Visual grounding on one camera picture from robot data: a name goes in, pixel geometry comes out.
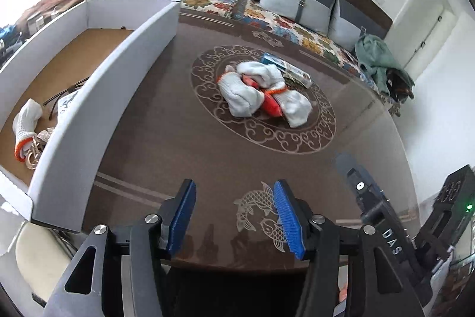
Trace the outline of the red fabric pouch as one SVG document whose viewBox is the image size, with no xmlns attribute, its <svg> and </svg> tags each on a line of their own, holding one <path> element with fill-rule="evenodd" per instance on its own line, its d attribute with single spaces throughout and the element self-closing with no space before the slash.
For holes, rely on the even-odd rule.
<svg viewBox="0 0 475 317">
<path fill-rule="evenodd" d="M 264 90 L 259 86 L 259 84 L 250 78 L 247 75 L 242 76 L 242 81 L 250 86 L 258 90 L 259 92 L 262 92 L 264 94 L 264 101 L 261 105 L 261 110 L 265 112 L 268 116 L 270 117 L 282 117 L 283 116 L 283 111 L 280 108 L 280 105 L 278 104 L 277 100 L 275 100 L 275 95 L 280 94 L 282 92 L 286 92 L 287 88 L 283 87 L 281 89 L 276 89 L 276 90 Z"/>
</svg>

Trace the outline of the white knit glove orange cuff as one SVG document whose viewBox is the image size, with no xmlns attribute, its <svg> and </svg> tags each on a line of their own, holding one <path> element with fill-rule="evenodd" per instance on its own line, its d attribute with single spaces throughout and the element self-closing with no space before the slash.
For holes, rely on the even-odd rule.
<svg viewBox="0 0 475 317">
<path fill-rule="evenodd" d="M 38 120 L 43 116 L 42 106 L 33 99 L 28 99 L 13 120 L 12 130 L 15 135 L 15 159 L 25 162 L 26 153 L 36 135 Z"/>
</svg>

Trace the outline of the printed card packet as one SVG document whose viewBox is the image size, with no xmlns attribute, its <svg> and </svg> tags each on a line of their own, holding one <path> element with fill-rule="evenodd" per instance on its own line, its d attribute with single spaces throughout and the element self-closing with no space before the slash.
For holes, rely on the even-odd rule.
<svg viewBox="0 0 475 317">
<path fill-rule="evenodd" d="M 69 106 L 71 105 L 72 101 L 74 100 L 78 92 L 79 92 L 78 90 L 74 92 L 70 92 L 69 94 L 61 97 L 58 100 L 58 104 L 57 104 L 57 122 L 58 123 L 63 121 L 65 117 L 65 113 L 67 112 Z"/>
</svg>

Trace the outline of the white knit glove right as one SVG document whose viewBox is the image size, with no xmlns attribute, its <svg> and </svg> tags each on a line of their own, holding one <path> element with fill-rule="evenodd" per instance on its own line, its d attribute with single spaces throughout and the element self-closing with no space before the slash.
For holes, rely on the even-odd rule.
<svg viewBox="0 0 475 317">
<path fill-rule="evenodd" d="M 298 91 L 290 89 L 278 89 L 268 92 L 278 103 L 288 125 L 297 128 L 308 121 L 312 112 L 312 104 Z"/>
</svg>

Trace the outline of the white knit glove left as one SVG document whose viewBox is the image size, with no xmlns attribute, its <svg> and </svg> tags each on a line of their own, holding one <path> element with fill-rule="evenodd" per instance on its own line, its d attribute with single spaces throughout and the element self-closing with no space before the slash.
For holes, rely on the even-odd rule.
<svg viewBox="0 0 475 317">
<path fill-rule="evenodd" d="M 264 102 L 264 93 L 245 84 L 231 65 L 225 67 L 217 85 L 234 117 L 252 117 Z"/>
</svg>

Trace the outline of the white knit glove top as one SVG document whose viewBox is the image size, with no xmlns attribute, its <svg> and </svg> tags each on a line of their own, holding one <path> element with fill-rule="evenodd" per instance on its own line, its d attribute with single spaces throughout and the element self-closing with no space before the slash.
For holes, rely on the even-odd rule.
<svg viewBox="0 0 475 317">
<path fill-rule="evenodd" d="M 275 91 L 286 88 L 283 74 L 274 64 L 262 64 L 257 61 L 240 63 L 237 66 L 240 75 L 246 75 L 258 83 L 261 88 Z"/>
</svg>

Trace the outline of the blue white medicine box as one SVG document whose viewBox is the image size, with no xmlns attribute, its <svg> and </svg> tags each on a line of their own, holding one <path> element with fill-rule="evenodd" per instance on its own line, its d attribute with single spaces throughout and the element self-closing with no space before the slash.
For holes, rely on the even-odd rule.
<svg viewBox="0 0 475 317">
<path fill-rule="evenodd" d="M 312 79 L 310 75 L 294 65 L 286 62 L 278 56 L 264 52 L 261 56 L 260 62 L 263 64 L 275 65 L 284 77 L 293 80 L 295 83 L 301 84 L 303 87 L 310 89 L 312 87 Z"/>
</svg>

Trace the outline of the floral sofa cover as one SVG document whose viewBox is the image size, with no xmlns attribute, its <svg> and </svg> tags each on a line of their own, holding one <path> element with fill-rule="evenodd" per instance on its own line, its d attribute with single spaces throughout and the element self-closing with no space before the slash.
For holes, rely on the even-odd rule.
<svg viewBox="0 0 475 317">
<path fill-rule="evenodd" d="M 204 12 L 258 28 L 274 34 L 282 39 L 297 44 L 330 63 L 344 69 L 347 73 L 356 76 L 374 91 L 378 87 L 370 76 L 360 69 L 354 55 L 339 47 L 330 38 L 311 31 L 290 19 L 265 10 L 254 0 L 172 0 L 178 1 L 180 6 L 187 10 Z"/>
</svg>

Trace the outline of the white cardboard storage box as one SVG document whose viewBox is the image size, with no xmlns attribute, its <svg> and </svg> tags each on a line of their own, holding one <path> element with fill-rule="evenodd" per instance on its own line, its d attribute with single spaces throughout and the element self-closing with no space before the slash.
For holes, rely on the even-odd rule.
<svg viewBox="0 0 475 317">
<path fill-rule="evenodd" d="M 122 114 L 175 37 L 180 4 L 169 0 L 85 0 L 33 35 L 1 69 L 1 122 L 33 80 L 88 29 L 131 31 L 102 61 L 56 125 L 29 184 L 5 167 L 1 196 L 25 220 L 78 233 L 96 172 Z"/>
</svg>

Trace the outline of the green jacket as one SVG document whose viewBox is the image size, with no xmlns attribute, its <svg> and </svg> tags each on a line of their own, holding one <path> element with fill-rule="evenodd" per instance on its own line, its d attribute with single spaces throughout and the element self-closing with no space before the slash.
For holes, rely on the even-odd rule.
<svg viewBox="0 0 475 317">
<path fill-rule="evenodd" d="M 361 70 L 373 80 L 382 95 L 401 103 L 414 98 L 415 82 L 382 39 L 373 34 L 362 35 L 354 50 Z"/>
</svg>

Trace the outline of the grey cushion far right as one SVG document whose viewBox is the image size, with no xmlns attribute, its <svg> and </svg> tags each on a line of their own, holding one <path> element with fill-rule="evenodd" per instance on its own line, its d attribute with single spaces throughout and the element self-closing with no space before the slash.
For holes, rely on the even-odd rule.
<svg viewBox="0 0 475 317">
<path fill-rule="evenodd" d="M 387 31 L 346 0 L 336 0 L 328 27 L 328 37 L 347 51 L 365 34 L 384 39 Z"/>
</svg>

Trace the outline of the white door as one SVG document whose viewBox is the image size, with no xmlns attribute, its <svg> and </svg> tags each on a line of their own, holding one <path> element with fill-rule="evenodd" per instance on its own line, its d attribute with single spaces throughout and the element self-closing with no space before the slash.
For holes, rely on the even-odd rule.
<svg viewBox="0 0 475 317">
<path fill-rule="evenodd" d="M 399 65 L 417 79 L 455 26 L 449 0 L 408 0 L 385 42 Z"/>
</svg>

